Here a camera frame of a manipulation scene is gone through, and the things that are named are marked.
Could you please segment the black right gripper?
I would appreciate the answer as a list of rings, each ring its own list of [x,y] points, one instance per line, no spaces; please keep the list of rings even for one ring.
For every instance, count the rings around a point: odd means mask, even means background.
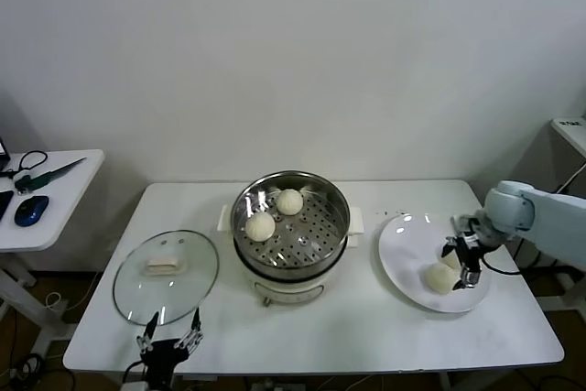
[[[460,279],[454,284],[453,290],[475,288],[481,276],[481,260],[485,246],[479,241],[477,234],[458,233],[457,238],[450,236],[441,249],[440,257],[455,257],[460,260]]]

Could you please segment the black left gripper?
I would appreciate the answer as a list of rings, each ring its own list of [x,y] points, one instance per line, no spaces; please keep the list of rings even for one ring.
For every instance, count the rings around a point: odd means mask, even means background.
[[[143,334],[136,337],[138,348],[142,350],[140,359],[146,366],[147,375],[173,375],[175,368],[189,358],[187,348],[197,348],[203,338],[200,309],[195,310],[190,330],[180,340],[152,342],[158,319],[159,312],[156,311]]]

